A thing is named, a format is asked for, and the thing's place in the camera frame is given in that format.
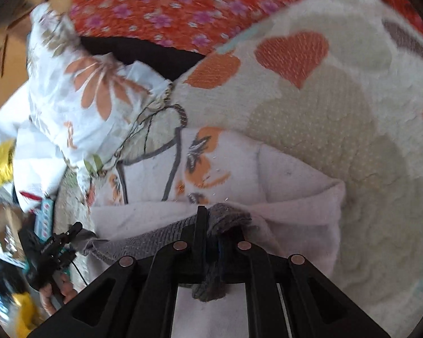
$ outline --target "yellow object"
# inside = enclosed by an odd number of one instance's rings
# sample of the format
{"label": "yellow object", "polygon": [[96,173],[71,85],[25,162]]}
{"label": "yellow object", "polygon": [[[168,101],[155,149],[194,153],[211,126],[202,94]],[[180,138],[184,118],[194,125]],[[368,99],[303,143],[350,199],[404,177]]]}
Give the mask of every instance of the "yellow object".
{"label": "yellow object", "polygon": [[12,181],[12,158],[15,144],[15,140],[8,140],[0,144],[0,187]]}
{"label": "yellow object", "polygon": [[14,293],[12,295],[17,305],[16,337],[26,338],[36,328],[35,322],[39,320],[39,313],[32,297],[28,292]]}

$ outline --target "screw head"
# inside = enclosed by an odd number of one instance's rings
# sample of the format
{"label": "screw head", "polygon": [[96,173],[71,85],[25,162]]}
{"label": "screw head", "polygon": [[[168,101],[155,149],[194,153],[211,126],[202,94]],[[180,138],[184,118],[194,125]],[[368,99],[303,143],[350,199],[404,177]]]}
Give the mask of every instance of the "screw head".
{"label": "screw head", "polygon": [[291,262],[293,264],[301,265],[305,263],[305,258],[301,254],[295,254],[291,256]]}
{"label": "screw head", "polygon": [[237,246],[240,250],[249,250],[252,248],[252,244],[249,241],[240,241]]}
{"label": "screw head", "polygon": [[119,264],[121,267],[130,267],[133,264],[133,258],[126,255],[119,259]]}
{"label": "screw head", "polygon": [[183,240],[176,241],[173,245],[175,250],[185,250],[187,246],[188,244]]}

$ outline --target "white bag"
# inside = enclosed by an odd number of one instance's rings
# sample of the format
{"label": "white bag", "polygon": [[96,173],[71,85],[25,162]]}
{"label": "white bag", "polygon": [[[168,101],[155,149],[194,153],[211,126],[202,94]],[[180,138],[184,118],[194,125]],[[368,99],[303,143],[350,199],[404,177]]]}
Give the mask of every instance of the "white bag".
{"label": "white bag", "polygon": [[40,203],[36,197],[55,195],[66,171],[60,149],[30,121],[17,131],[13,160],[14,187],[19,205],[28,212]]}
{"label": "white bag", "polygon": [[171,82],[141,62],[124,66],[111,54],[89,55],[69,18],[47,3],[31,19],[32,122],[60,147],[86,193],[90,176],[112,168],[129,135],[164,105]]}

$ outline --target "quilted blanket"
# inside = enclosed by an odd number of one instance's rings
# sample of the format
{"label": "quilted blanket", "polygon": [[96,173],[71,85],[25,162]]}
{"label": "quilted blanket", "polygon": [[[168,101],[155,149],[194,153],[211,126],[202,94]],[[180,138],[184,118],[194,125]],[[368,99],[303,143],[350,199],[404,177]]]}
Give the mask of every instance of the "quilted blanket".
{"label": "quilted blanket", "polygon": [[[344,180],[331,279],[392,337],[410,333],[423,315],[423,36],[380,0],[302,0],[185,73],[171,102],[127,161],[176,127],[218,126]],[[56,217],[90,223],[75,192],[67,176]]]}

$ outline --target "black cable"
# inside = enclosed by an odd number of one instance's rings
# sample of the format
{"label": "black cable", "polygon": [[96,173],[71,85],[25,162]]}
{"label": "black cable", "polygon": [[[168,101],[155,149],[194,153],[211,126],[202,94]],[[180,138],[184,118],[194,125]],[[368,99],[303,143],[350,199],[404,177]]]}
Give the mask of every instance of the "black cable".
{"label": "black cable", "polygon": [[80,275],[81,279],[83,280],[83,282],[85,283],[85,285],[88,285],[86,280],[83,278],[83,276],[80,273],[80,270],[77,268],[77,266],[75,265],[74,262],[72,262],[73,266],[75,267],[75,269],[77,270],[78,274]]}

